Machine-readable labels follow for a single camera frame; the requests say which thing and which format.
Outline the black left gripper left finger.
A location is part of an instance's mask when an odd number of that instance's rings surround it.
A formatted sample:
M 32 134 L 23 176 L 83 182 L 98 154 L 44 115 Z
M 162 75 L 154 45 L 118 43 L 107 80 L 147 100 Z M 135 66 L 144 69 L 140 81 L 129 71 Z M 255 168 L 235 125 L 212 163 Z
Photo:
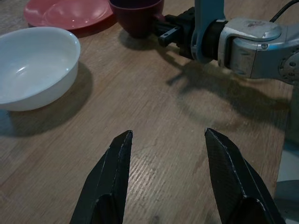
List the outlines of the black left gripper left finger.
M 121 224 L 128 189 L 133 132 L 115 137 L 86 178 L 72 224 Z

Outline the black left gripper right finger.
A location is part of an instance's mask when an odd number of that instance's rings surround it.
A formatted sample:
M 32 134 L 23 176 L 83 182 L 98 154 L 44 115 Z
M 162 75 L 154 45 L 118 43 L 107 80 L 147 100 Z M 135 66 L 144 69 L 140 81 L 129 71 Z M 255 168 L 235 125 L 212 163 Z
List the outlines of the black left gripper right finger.
M 205 129 L 210 179 L 223 224 L 282 224 L 265 183 L 225 135 Z

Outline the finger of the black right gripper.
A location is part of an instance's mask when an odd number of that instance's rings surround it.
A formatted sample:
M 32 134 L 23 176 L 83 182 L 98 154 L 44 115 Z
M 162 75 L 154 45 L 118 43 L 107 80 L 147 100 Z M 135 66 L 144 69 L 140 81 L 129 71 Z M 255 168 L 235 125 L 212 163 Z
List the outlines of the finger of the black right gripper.
M 186 23 L 186 17 L 184 13 L 179 15 L 168 14 L 165 16 L 165 21 L 168 23 Z
M 171 43 L 178 43 L 181 40 L 181 28 L 174 27 L 162 34 L 158 38 L 158 42 L 161 46 L 168 46 Z

